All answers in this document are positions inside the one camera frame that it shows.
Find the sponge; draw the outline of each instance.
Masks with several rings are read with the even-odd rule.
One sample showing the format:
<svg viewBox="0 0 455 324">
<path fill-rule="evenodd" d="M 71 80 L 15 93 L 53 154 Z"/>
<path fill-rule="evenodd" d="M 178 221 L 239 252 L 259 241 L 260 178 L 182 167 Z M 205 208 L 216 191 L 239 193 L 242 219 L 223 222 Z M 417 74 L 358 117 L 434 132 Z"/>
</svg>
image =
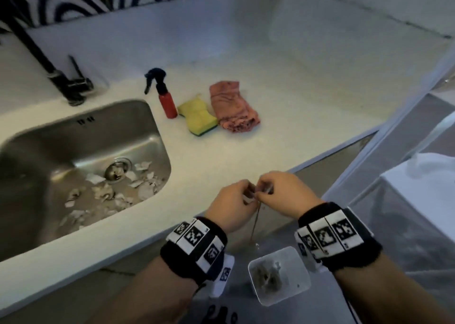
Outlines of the sponge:
<svg viewBox="0 0 455 324">
<path fill-rule="evenodd" d="M 202 136 L 218 125 L 218 120 L 208 113 L 207 104 L 199 95 L 177 107 L 177 112 L 185 117 L 188 129 L 196 136 Z"/>
</svg>

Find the drain strainer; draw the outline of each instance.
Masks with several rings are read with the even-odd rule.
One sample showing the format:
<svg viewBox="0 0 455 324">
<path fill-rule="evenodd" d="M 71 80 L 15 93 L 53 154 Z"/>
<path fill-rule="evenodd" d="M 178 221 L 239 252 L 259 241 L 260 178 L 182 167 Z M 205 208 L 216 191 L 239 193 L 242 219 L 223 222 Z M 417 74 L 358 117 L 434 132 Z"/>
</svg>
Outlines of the drain strainer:
<svg viewBox="0 0 455 324">
<path fill-rule="evenodd" d="M 116 183 L 125 177 L 125 173 L 132 169 L 132 163 L 125 157 L 118 157 L 104 172 L 104 177 L 110 183 Z"/>
</svg>

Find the white plastic bin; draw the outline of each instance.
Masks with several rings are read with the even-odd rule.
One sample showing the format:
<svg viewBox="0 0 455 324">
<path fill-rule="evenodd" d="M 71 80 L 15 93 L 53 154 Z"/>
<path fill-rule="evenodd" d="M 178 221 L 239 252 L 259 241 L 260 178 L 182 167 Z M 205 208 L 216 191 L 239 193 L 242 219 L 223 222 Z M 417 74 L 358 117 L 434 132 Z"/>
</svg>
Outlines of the white plastic bin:
<svg viewBox="0 0 455 324">
<path fill-rule="evenodd" d="M 304 262 L 297 250 L 291 246 L 254 259 L 248 264 L 248 272 L 254 291 L 263 306 L 276 304 L 311 287 Z"/>
</svg>

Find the black wristband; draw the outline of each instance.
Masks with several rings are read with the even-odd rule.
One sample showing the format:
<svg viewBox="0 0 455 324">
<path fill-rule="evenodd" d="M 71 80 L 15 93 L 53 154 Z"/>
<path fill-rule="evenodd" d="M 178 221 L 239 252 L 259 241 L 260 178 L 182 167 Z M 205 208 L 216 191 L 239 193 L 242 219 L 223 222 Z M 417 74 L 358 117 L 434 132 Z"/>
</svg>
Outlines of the black wristband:
<svg viewBox="0 0 455 324">
<path fill-rule="evenodd" d="M 176 275 L 201 285 L 215 280 L 221 272 L 227 243 L 225 232 L 217 224 L 197 217 L 181 223 L 168 235 L 160 255 Z"/>
<path fill-rule="evenodd" d="M 299 218 L 299 227 L 298 238 L 331 272 L 365 267 L 382 251 L 367 226 L 349 208 L 333 202 L 310 209 Z"/>
</svg>

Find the person's right hand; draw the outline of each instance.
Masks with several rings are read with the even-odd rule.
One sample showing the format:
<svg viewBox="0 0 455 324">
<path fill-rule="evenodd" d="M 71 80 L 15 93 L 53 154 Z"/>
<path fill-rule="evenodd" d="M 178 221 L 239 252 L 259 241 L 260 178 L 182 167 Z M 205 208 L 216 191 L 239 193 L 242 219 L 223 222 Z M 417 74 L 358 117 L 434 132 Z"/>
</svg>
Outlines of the person's right hand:
<svg viewBox="0 0 455 324">
<path fill-rule="evenodd" d="M 273 193 L 263 191 L 273 185 Z M 298 219 L 311 208 L 324 203 L 296 175 L 273 171 L 259 178 L 255 198 L 283 215 Z"/>
</svg>

